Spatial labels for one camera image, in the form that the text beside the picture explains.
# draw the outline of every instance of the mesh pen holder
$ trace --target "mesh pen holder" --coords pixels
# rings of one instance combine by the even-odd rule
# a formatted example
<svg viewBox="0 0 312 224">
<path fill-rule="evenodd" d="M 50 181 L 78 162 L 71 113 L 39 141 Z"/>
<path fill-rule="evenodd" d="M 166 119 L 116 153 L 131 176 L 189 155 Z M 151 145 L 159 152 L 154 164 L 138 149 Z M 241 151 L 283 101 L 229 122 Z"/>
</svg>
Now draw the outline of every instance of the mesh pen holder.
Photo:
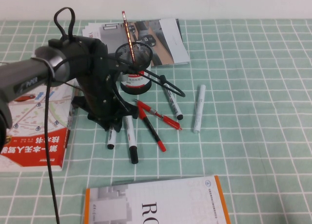
<svg viewBox="0 0 312 224">
<path fill-rule="evenodd" d="M 130 69 L 135 71 L 135 74 L 127 74 L 128 79 L 120 83 L 121 89 L 128 94 L 138 95 L 147 92 L 152 86 L 151 80 L 141 75 L 150 77 L 150 74 L 144 71 L 151 71 L 153 51 L 150 47 L 140 42 L 132 42 L 132 49 L 134 52 L 135 63 L 133 63 L 128 43 L 121 45 L 116 50 L 115 57 L 116 59 L 120 59 L 120 63 L 123 63 L 122 60 L 127 61 L 127 65 Z"/>
</svg>

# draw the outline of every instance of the magazine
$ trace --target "magazine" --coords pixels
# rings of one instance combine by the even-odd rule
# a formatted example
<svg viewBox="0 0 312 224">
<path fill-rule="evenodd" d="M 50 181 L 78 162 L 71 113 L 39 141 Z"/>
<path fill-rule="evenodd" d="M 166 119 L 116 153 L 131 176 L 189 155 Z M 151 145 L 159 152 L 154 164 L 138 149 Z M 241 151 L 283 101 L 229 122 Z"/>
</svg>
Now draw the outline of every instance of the magazine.
<svg viewBox="0 0 312 224">
<path fill-rule="evenodd" d="M 136 21 L 128 24 L 131 41 L 142 42 L 152 49 L 152 66 L 190 61 L 177 19 Z M 124 23 L 89 23 L 82 30 L 82 35 L 100 39 L 107 45 L 111 55 L 115 54 L 119 46 L 128 43 Z"/>
</svg>

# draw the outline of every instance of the marker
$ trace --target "marker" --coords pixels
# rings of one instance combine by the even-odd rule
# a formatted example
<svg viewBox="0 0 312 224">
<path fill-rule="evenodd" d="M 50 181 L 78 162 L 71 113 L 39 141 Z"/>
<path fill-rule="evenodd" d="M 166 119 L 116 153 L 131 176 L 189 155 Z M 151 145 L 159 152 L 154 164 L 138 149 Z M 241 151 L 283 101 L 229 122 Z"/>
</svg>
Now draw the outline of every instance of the marker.
<svg viewBox="0 0 312 224">
<path fill-rule="evenodd" d="M 140 119 L 143 120 L 143 122 L 145 123 L 145 125 L 147 126 L 147 128 L 150 130 L 150 132 L 152 133 L 154 139 L 156 140 L 159 148 L 161 151 L 165 152 L 166 151 L 166 148 L 164 146 L 164 144 L 162 143 L 160 137 L 158 136 L 157 132 L 155 131 L 155 129 L 153 128 L 151 122 L 148 120 L 144 110 L 142 107 L 138 107 L 138 116 L 140 117 Z"/>
<path fill-rule="evenodd" d="M 144 110 L 146 110 L 148 113 L 150 113 L 152 115 L 156 115 L 157 117 L 159 117 L 162 121 L 164 121 L 169 126 L 175 128 L 177 130 L 182 130 L 182 128 L 180 127 L 180 124 L 178 122 L 172 120 L 171 118 L 169 118 L 165 115 L 159 114 L 157 112 L 157 110 L 152 109 L 150 106 L 146 105 L 142 101 L 139 101 L 136 99 L 133 99 L 133 100 L 136 102 L 137 106 L 142 107 Z"/>
<path fill-rule="evenodd" d="M 167 88 L 169 88 L 169 85 L 168 85 L 168 84 L 163 83 L 164 80 L 166 80 L 166 77 L 165 77 L 164 75 L 161 75 L 161 76 L 160 76 L 160 82 L 161 82 L 164 86 L 166 86 Z M 175 99 L 174 95 L 173 95 L 172 92 L 170 92 L 168 89 L 165 89 L 165 91 L 166 91 L 166 94 L 167 94 L 167 96 L 168 96 L 168 98 L 169 98 L 169 102 L 170 102 L 171 107 L 172 107 L 172 109 L 173 109 L 173 111 L 174 111 L 174 113 L 175 113 L 176 118 L 177 118 L 178 120 L 182 120 L 182 119 L 183 119 L 183 114 L 182 114 L 182 112 L 181 112 L 181 110 L 180 110 L 180 107 L 178 106 L 178 104 L 177 104 L 177 102 L 176 102 L 176 99 Z"/>
<path fill-rule="evenodd" d="M 137 164 L 138 163 L 137 142 L 136 142 L 136 137 L 135 137 L 135 130 L 133 128 L 132 116 L 125 116 L 124 120 L 126 124 L 126 129 L 127 129 L 127 137 L 128 137 L 131 163 Z"/>
<path fill-rule="evenodd" d="M 195 118 L 195 124 L 194 124 L 194 133 L 200 132 L 200 126 L 201 126 L 201 118 L 203 115 L 203 108 L 204 108 L 204 101 L 205 101 L 205 91 L 206 86 L 201 85 L 197 100 L 197 109 L 196 109 L 196 118 Z"/>
<path fill-rule="evenodd" d="M 116 137 L 117 137 L 117 132 L 115 131 L 114 127 L 111 126 L 108 132 L 108 141 L 107 141 L 108 149 L 113 149 L 115 147 Z"/>
</svg>

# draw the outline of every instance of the black cable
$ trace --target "black cable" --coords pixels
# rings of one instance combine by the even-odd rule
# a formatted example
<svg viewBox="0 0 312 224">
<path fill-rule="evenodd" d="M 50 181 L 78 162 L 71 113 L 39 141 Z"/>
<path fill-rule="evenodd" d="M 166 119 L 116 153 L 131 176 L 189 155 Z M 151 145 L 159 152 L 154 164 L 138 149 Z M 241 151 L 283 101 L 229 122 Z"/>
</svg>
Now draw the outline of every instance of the black cable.
<svg viewBox="0 0 312 224">
<path fill-rule="evenodd" d="M 77 86 L 75 86 L 75 85 L 71 85 L 71 84 L 66 83 L 66 82 L 64 82 L 64 81 L 60 81 L 60 80 L 56 80 L 56 79 L 55 79 L 55 80 L 53 80 L 53 82 L 66 84 L 66 85 L 68 85 L 68 86 L 70 86 L 70 87 L 73 87 L 74 89 L 78 89 L 79 91 L 82 91 L 83 93 L 88 94 L 89 96 L 91 96 L 91 97 L 93 97 L 93 98 L 97 98 L 96 96 L 93 96 L 92 94 L 87 93 L 86 91 L 82 90 L 80 87 L 77 87 Z"/>
<path fill-rule="evenodd" d="M 70 8 L 70 7 L 63 7 L 62 9 L 58 10 L 55 13 L 53 20 L 54 20 L 55 25 L 58 27 L 58 29 L 60 30 L 60 32 L 62 34 L 62 39 L 66 40 L 67 39 L 67 35 L 65 33 L 65 30 L 62 28 L 62 26 L 58 22 L 59 14 L 62 11 L 66 10 L 66 9 L 68 9 L 70 11 L 71 15 L 72 15 L 72 18 L 70 20 L 69 27 L 68 27 L 68 38 L 69 38 L 70 41 L 74 41 L 75 39 L 74 39 L 74 36 L 73 36 L 73 29 L 74 29 L 75 20 L 76 20 L 76 16 L 75 16 L 74 10 L 72 8 Z"/>
<path fill-rule="evenodd" d="M 50 179 L 50 185 L 51 185 L 53 205 L 54 205 L 54 211 L 55 211 L 55 218 L 57 220 L 57 224 L 60 224 L 59 213 L 58 213 L 58 203 L 57 203 L 57 198 L 55 195 L 51 162 L 50 162 L 50 153 L 49 153 L 48 117 L 49 117 L 49 97 L 50 97 L 51 83 L 52 83 L 52 77 L 51 77 L 51 74 L 49 74 L 48 83 L 47 83 L 47 91 L 45 94 L 45 107 L 44 107 L 44 141 L 45 141 L 45 153 L 46 153 L 47 164 L 48 164 L 48 173 L 49 173 L 49 179 Z"/>
<path fill-rule="evenodd" d="M 68 62 L 68 61 L 71 61 L 71 60 L 78 59 L 78 58 L 83 58 L 83 57 L 92 57 L 92 58 L 101 58 L 101 57 L 103 57 L 103 58 L 108 58 L 108 59 L 115 60 L 115 61 L 117 61 L 117 62 L 119 62 L 119 63 L 126 63 L 127 65 L 129 65 L 129 66 L 131 66 L 131 67 L 133 68 L 133 70 L 131 70 L 131 69 L 128 68 L 128 69 L 131 71 L 131 74 L 140 75 L 140 76 L 142 76 L 142 77 L 144 77 L 144 78 L 147 78 L 148 80 L 154 82 L 155 84 L 157 84 L 157 85 L 159 85 L 159 86 L 161 86 L 161 87 L 163 87 L 163 88 L 165 88 L 165 89 L 167 89 L 167 90 L 169 90 L 169 91 L 171 91 L 171 92 L 173 92 L 173 93 L 175 93 L 175 94 L 177 94 L 177 95 L 179 95 L 179 96 L 185 97 L 185 93 L 184 93 L 181 89 L 179 89 L 176 85 L 172 84 L 171 82 L 169 82 L 169 81 L 167 81 L 167 80 L 164 81 L 164 83 L 168 84 L 170 87 L 173 87 L 175 90 L 173 90 L 173 89 L 171 89 L 171 88 L 169 88 L 169 87 L 166 87 L 166 86 L 163 85 L 162 83 L 160 83 L 160 82 L 158 82 L 158 81 L 156 81 L 156 80 L 154 80 L 154 79 L 152 79 L 152 78 L 150 78 L 150 77 L 148 77 L 148 76 L 146 76 L 146 75 L 144 75 L 144 74 L 139 73 L 138 67 L 133 66 L 133 63 L 130 63 L 130 62 L 124 60 L 124 59 L 115 58 L 115 57 L 113 57 L 113 56 L 94 56 L 94 55 L 86 54 L 86 55 L 78 55 L 78 56 L 68 57 L 68 58 L 62 60 L 61 62 L 59 62 L 59 63 L 54 67 L 54 72 L 56 73 L 56 71 L 57 71 L 57 70 L 61 67 L 61 65 L 63 65 L 64 63 L 66 63 L 66 62 Z M 157 78 L 157 79 L 160 79 L 160 76 L 156 75 L 155 73 L 150 72 L 150 71 L 148 71 L 148 70 L 144 70 L 144 71 L 145 71 L 146 73 L 152 75 L 153 77 L 155 77 L 155 78 Z"/>
</svg>

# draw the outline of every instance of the red pencil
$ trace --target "red pencil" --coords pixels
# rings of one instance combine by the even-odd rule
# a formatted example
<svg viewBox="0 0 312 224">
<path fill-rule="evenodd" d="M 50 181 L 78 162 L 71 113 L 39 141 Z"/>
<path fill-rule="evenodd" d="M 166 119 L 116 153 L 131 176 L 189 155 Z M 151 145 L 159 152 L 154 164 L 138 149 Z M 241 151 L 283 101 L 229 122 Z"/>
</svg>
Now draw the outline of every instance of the red pencil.
<svg viewBox="0 0 312 224">
<path fill-rule="evenodd" d="M 126 30 L 126 34 L 127 34 L 127 39 L 128 39 L 129 47 L 130 47 L 132 62 L 133 62 L 133 64 L 135 64 L 135 63 L 136 63 L 136 60 L 135 60 L 135 53 L 133 52 L 132 43 L 131 43 L 131 38 L 130 38 L 130 33 L 129 33 L 129 28 L 128 28 L 128 22 L 127 22 L 126 14 L 125 14 L 124 11 L 122 11 L 122 17 L 123 17 L 123 23 L 125 24 L 125 30 Z"/>
</svg>

